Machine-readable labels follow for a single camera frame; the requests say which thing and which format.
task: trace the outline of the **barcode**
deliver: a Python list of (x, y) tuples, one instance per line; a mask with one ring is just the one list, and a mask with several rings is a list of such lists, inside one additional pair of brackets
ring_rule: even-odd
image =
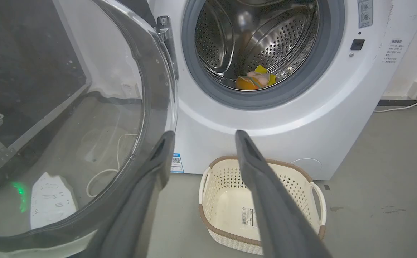
[(246, 225), (246, 211), (242, 211), (242, 224)]

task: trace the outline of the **black square on floor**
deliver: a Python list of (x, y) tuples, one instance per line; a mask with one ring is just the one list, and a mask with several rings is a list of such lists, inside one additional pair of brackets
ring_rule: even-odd
[(353, 39), (350, 50), (361, 50), (363, 48), (364, 39)]

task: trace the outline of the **beige basket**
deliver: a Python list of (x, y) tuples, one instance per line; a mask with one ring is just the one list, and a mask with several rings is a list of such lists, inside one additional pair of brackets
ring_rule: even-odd
[[(267, 160), (308, 222), (323, 239), (326, 203), (320, 188), (301, 168), (290, 163)], [(313, 192), (320, 201), (318, 216)], [(202, 176), (199, 188), (199, 213), (216, 242), (239, 251), (262, 255), (253, 198), (242, 181), (236, 156), (214, 160)]]

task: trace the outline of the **black baseboard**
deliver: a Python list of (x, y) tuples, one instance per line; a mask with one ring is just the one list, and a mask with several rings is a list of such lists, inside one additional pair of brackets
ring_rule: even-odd
[(415, 103), (415, 100), (380, 100), (377, 106), (410, 106)]

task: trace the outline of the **basket bottom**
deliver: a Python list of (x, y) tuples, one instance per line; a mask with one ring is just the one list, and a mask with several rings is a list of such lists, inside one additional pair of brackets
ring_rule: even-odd
[(247, 189), (224, 189), (218, 199), (211, 224), (225, 232), (261, 240), (254, 211), (253, 197)]

